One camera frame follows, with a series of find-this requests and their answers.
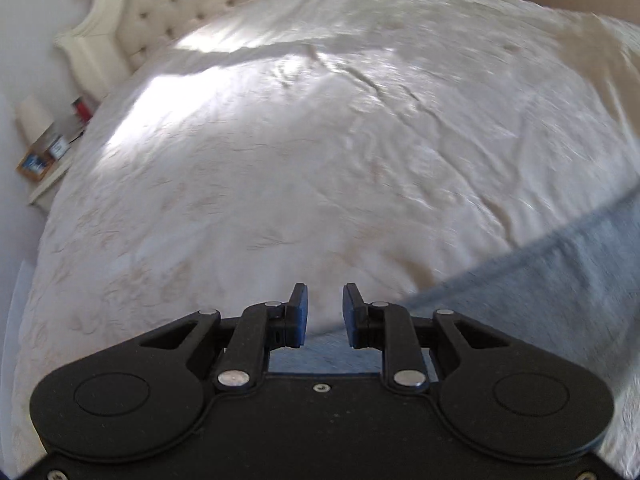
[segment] nightstand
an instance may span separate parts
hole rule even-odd
[[[46,176],[37,184],[31,184],[31,194],[29,195],[30,205],[35,205],[45,213],[49,213],[53,199],[56,197],[56,193],[58,193],[62,185],[62,180],[73,164],[78,145],[77,140],[76,142],[72,142],[68,151],[53,165]]]

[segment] bed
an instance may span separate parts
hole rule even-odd
[[[346,282],[402,301],[638,182],[640,30],[615,20],[519,0],[94,0],[56,42],[101,105],[20,328],[19,469],[42,453],[30,393],[66,362],[295,282],[321,333]],[[603,452],[629,477],[635,428]]]

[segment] white bedspread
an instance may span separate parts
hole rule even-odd
[[[98,110],[47,223],[20,467],[60,365],[296,282],[310,330],[335,326],[347,282],[400,300],[627,192],[639,38],[519,0],[257,0],[156,56]],[[606,458],[623,471],[635,444]]]

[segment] white duvet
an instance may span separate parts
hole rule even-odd
[[[100,107],[53,205],[22,323],[48,372],[205,306],[340,288],[400,300],[638,180],[640,29],[519,0],[256,0]],[[637,473],[638,436],[605,459]]]

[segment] gray throw blanket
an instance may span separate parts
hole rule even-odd
[[[423,317],[450,308],[606,380],[616,396],[616,417],[600,455],[634,478],[640,472],[639,293],[640,187],[525,249],[403,304]],[[339,328],[310,337],[302,350],[274,352],[270,369],[345,373],[379,370],[380,363],[375,350],[350,349]]]

